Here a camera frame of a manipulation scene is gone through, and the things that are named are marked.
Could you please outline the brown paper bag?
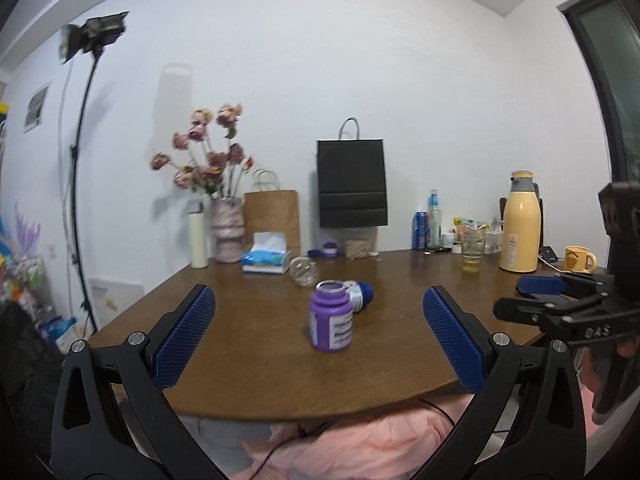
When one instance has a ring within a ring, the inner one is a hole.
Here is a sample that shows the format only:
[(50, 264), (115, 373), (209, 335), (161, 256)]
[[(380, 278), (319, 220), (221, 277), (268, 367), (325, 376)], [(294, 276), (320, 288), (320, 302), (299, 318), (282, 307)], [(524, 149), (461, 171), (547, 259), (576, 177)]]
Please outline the brown paper bag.
[(298, 193), (282, 188), (274, 171), (259, 168), (252, 177), (252, 187), (244, 193), (245, 247), (253, 244), (255, 233), (277, 232), (285, 235), (291, 255), (299, 256), (302, 244)]

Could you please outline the dried pink flower bouquet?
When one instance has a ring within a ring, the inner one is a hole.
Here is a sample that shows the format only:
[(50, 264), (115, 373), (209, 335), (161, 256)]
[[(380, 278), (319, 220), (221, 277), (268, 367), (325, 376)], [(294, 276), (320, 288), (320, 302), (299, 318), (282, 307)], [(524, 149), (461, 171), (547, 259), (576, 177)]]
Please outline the dried pink flower bouquet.
[(174, 170), (172, 183), (180, 190), (204, 193), (212, 200), (237, 198), (242, 177), (252, 170), (254, 159), (239, 144), (241, 103), (224, 103), (214, 113), (194, 110), (186, 132), (171, 136), (171, 153), (157, 152), (149, 162), (152, 171)]

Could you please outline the yellow thermos jug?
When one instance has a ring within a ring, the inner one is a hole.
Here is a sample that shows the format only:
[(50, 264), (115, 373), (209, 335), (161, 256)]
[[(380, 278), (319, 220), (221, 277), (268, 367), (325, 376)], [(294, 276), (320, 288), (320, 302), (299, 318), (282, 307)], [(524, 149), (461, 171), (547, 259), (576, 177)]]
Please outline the yellow thermos jug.
[(541, 212), (534, 174), (516, 170), (502, 217), (500, 268), (513, 273), (532, 273), (537, 269)]

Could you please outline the blue soda can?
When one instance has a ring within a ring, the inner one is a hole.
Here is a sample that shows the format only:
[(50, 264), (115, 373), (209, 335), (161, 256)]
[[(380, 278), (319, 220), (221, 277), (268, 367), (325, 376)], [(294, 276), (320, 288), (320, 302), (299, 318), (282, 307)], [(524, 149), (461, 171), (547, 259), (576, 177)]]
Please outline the blue soda can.
[(417, 211), (412, 219), (413, 250), (424, 250), (428, 244), (428, 215), (426, 211)]

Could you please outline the pink ceramic vase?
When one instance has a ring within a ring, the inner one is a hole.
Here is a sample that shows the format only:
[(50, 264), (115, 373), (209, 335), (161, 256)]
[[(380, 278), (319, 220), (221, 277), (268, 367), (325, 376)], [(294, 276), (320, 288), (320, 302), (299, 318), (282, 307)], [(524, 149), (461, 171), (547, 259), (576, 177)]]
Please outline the pink ceramic vase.
[(210, 205), (214, 259), (236, 263), (244, 252), (243, 204), (239, 198), (214, 198)]

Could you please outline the drinking glass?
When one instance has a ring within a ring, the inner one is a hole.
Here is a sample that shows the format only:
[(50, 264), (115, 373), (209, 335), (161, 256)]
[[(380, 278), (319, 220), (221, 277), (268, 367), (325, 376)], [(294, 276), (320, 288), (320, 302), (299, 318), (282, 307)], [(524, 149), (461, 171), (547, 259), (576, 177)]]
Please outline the drinking glass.
[(465, 229), (460, 235), (462, 270), (469, 273), (480, 272), (484, 255), (485, 231), (483, 229)]

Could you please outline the black paper bag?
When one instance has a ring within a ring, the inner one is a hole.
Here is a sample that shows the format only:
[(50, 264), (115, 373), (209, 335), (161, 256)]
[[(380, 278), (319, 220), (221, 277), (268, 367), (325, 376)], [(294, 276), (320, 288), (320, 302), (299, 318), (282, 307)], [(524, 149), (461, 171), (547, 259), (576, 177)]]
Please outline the black paper bag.
[(363, 229), (388, 225), (382, 139), (360, 139), (354, 116), (336, 140), (317, 142), (317, 184), (321, 229)]

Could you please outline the snack packet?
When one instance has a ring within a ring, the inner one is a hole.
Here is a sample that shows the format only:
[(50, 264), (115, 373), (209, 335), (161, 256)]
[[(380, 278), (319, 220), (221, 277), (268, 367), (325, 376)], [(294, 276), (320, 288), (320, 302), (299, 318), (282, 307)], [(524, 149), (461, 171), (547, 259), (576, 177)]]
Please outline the snack packet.
[(487, 230), (488, 224), (470, 218), (454, 217), (454, 230), (461, 236), (468, 231)]

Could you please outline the cream thermos bottle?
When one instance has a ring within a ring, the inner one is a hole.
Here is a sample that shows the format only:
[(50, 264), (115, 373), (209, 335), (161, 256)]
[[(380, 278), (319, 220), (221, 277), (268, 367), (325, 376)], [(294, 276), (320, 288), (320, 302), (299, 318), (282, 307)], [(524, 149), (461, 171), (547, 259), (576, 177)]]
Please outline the cream thermos bottle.
[(205, 214), (201, 200), (190, 200), (188, 205), (188, 234), (190, 260), (193, 269), (208, 267), (206, 248)]

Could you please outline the blue tissue box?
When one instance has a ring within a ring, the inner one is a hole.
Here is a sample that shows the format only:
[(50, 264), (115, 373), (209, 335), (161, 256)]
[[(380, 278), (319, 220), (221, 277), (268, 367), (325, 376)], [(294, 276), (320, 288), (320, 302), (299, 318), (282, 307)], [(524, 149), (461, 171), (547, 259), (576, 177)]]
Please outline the blue tissue box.
[(253, 246), (242, 257), (244, 273), (285, 274), (290, 266), (291, 253), (286, 235), (280, 232), (256, 232)]

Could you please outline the purple supplement bottle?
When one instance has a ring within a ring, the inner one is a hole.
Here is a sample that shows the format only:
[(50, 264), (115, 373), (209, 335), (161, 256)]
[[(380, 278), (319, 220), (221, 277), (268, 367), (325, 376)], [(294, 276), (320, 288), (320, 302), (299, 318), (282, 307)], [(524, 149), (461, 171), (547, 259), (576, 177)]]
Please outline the purple supplement bottle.
[(347, 286), (327, 280), (316, 285), (309, 306), (311, 345), (322, 352), (339, 352), (352, 342), (352, 316)]

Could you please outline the blue dog supplement bottle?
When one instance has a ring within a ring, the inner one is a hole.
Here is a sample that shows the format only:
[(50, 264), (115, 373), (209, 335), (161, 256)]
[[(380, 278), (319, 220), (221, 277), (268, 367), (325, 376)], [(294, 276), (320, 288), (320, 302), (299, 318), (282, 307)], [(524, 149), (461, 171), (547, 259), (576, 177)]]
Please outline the blue dog supplement bottle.
[(374, 299), (374, 291), (370, 284), (357, 281), (344, 281), (352, 312), (359, 313)]

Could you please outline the small purple white jar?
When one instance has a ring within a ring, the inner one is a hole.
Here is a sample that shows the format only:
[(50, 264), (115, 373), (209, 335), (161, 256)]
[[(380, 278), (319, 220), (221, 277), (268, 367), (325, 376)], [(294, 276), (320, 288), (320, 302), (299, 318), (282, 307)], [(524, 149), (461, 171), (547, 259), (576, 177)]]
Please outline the small purple white jar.
[(338, 256), (338, 246), (334, 242), (326, 242), (321, 248), (323, 258), (333, 259)]

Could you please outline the clear plastic jar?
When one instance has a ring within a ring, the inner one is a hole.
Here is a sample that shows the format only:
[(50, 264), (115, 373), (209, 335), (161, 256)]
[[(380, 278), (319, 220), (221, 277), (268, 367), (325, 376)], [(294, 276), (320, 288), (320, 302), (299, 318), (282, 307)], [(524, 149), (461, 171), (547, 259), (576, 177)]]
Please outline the clear plastic jar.
[(291, 260), (288, 275), (300, 287), (314, 287), (320, 281), (317, 263), (309, 257), (299, 256)]

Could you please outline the yellow mug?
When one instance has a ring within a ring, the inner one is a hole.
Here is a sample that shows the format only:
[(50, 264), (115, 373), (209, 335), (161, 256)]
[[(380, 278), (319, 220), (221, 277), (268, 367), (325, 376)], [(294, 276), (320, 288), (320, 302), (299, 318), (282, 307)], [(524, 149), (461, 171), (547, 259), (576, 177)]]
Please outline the yellow mug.
[(593, 273), (597, 270), (598, 259), (587, 247), (567, 246), (564, 255), (564, 269), (568, 272)]

